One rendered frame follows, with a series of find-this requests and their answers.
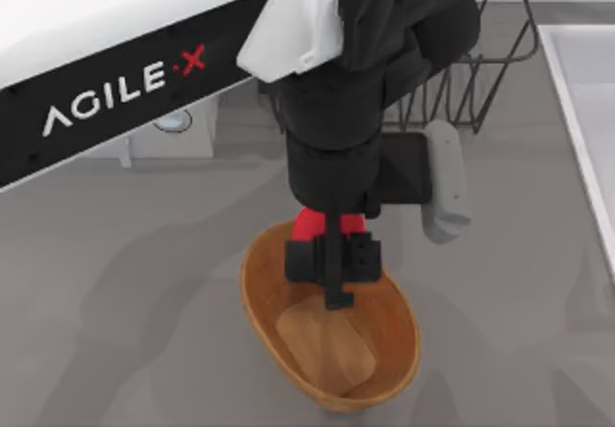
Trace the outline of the brown wooden basket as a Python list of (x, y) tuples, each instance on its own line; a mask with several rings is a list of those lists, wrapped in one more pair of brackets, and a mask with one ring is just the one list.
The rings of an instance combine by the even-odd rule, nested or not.
[(284, 277), (292, 233), (279, 222), (253, 238), (239, 291), (247, 320), (277, 369), (321, 409), (355, 413), (399, 396), (414, 379), (422, 336), (403, 289), (384, 271), (349, 287), (353, 307), (329, 311), (323, 288)]

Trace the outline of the red object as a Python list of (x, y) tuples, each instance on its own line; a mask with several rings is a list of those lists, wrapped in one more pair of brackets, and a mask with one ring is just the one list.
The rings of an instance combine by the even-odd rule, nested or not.
[[(366, 225), (360, 213), (340, 213), (339, 241), (344, 244), (352, 235), (366, 232)], [(329, 235), (327, 230), (327, 214), (311, 208), (302, 208), (295, 217), (288, 241), (311, 242), (316, 237)]]

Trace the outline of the pale grey rounded box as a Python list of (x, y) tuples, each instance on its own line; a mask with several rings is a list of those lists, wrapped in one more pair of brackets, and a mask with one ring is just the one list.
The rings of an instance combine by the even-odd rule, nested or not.
[(434, 120), (424, 130), (431, 177), (431, 197), (421, 205), (424, 234), (435, 244), (460, 237), (471, 224), (468, 183), (457, 129)]

